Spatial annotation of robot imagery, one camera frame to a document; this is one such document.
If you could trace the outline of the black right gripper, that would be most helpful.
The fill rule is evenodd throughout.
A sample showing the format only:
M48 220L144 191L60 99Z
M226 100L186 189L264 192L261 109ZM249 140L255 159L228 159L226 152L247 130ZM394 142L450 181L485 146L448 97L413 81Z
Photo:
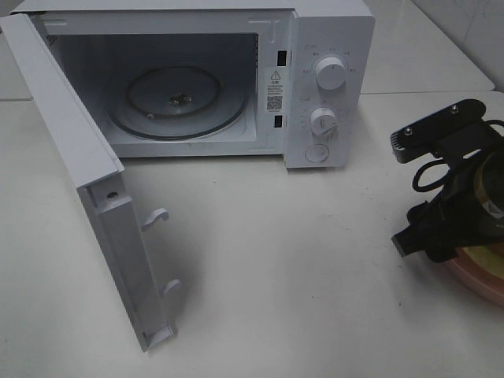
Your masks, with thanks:
M442 190L407 213L409 226L391 237L400 257L424 251L443 263L456 249L503 241L503 158L471 157L443 179Z

